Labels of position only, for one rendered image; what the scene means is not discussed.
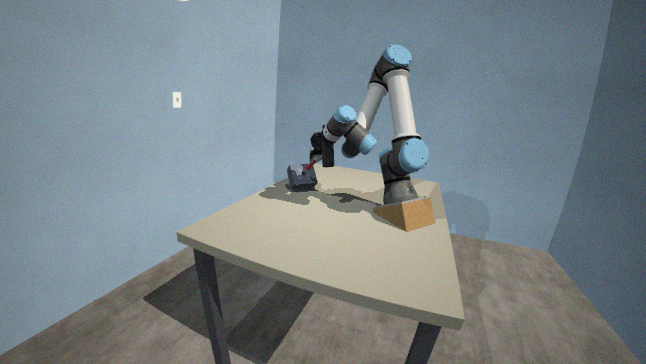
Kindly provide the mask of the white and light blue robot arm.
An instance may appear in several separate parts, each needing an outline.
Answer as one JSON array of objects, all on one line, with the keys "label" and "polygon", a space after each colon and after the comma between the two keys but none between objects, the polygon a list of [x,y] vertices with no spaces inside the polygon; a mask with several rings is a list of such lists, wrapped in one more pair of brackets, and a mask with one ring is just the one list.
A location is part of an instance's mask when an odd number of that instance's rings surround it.
[{"label": "white and light blue robot arm", "polygon": [[392,139],[394,154],[392,147],[379,154],[385,186],[384,205],[418,198],[410,173],[422,169],[429,158],[428,148],[415,128],[407,81],[411,61],[410,52],[403,46],[388,46],[374,67],[358,114],[352,107],[342,105],[323,129],[329,141],[336,142],[342,135],[346,138],[341,148],[346,158],[356,157],[360,152],[367,155],[377,144],[369,129],[383,96],[389,93],[395,137]]}]

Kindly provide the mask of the dark grey sloped panel with square hole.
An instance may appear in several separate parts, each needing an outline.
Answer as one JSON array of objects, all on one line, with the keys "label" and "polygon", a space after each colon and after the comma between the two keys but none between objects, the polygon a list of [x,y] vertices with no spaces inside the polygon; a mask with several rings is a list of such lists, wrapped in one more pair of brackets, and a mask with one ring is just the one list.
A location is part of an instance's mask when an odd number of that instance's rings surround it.
[{"label": "dark grey sloped panel with square hole", "polygon": [[314,166],[307,170],[309,164],[295,164],[289,165],[287,168],[288,178],[290,184],[286,184],[286,188],[291,192],[310,191],[315,190],[315,185],[318,183]]}]

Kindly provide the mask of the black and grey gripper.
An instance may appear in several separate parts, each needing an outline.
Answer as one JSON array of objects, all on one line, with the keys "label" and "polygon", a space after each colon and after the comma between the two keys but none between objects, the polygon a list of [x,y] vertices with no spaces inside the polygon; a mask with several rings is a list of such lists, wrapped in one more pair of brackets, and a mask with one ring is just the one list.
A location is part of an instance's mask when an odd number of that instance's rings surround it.
[{"label": "black and grey gripper", "polygon": [[[322,133],[322,135],[320,133]],[[324,139],[322,137],[324,137]],[[327,140],[325,138],[323,132],[314,133],[312,135],[312,137],[310,138],[310,140],[311,140],[312,147],[314,147],[314,149],[310,148],[310,157],[309,157],[309,162],[310,163],[313,163],[313,161],[315,161],[315,163],[317,163],[317,162],[322,160],[322,140],[324,140],[325,142],[330,143],[330,144],[335,143],[335,142]],[[317,159],[315,159],[315,158],[317,158]]]}]

